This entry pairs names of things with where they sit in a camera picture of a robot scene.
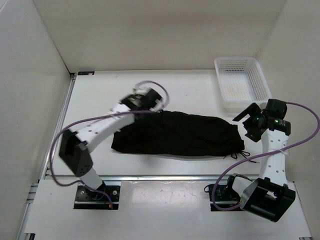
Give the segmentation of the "black trousers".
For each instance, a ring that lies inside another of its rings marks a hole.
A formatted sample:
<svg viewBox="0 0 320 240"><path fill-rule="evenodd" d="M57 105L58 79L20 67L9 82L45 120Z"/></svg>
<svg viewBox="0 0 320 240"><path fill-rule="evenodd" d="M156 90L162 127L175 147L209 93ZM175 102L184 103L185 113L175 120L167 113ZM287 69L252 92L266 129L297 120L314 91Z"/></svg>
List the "black trousers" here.
<svg viewBox="0 0 320 240"><path fill-rule="evenodd" d="M215 116L161 111L114 133L111 148L122 154L181 157L250 157L238 126Z"/></svg>

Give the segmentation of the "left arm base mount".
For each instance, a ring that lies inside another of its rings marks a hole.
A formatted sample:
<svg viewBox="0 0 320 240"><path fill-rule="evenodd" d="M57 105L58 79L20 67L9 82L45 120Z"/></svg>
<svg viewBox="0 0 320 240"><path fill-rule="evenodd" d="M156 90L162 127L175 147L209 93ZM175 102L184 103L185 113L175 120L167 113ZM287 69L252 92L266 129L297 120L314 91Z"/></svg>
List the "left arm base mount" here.
<svg viewBox="0 0 320 240"><path fill-rule="evenodd" d="M83 185L79 184L76 189L73 208L76 210L118 210L120 202L121 186L115 183L107 184L104 194L91 192Z"/></svg>

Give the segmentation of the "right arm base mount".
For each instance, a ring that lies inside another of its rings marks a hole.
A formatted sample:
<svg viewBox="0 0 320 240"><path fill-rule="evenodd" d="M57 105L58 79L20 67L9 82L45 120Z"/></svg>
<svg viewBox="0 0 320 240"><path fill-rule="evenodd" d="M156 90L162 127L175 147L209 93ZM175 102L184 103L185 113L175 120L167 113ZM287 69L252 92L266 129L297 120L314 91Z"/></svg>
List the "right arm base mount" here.
<svg viewBox="0 0 320 240"><path fill-rule="evenodd" d="M244 175L234 173L227 182L218 184L214 192L214 201L219 208L232 208L242 202L242 194L253 181Z"/></svg>

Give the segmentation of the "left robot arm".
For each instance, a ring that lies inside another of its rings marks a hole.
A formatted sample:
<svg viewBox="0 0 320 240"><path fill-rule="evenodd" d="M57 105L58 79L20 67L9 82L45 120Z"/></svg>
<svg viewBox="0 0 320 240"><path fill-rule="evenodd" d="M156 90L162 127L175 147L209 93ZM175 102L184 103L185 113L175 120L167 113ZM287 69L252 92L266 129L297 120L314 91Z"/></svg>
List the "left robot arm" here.
<svg viewBox="0 0 320 240"><path fill-rule="evenodd" d="M76 131L67 129L60 142L59 157L81 180L95 201L106 199L106 185L93 167L91 152L107 137L135 122L140 114L154 109L163 97L154 89L134 91L122 98L106 118L93 121Z"/></svg>

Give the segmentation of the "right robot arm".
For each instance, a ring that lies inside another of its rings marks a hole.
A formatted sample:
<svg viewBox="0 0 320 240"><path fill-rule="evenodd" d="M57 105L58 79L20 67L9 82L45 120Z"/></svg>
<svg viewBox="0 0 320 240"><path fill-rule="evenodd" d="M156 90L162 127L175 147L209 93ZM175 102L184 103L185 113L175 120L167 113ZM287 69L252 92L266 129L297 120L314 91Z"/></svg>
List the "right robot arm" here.
<svg viewBox="0 0 320 240"><path fill-rule="evenodd" d="M263 157L260 173L252 181L245 176L233 174L228 178L224 193L230 200L239 198L241 210L277 222L295 201L296 193L289 189L285 173L286 155L283 148L291 134L291 124L286 121L287 104L278 99L269 99L261 109L252 103L233 120L242 124L246 137L262 142Z"/></svg>

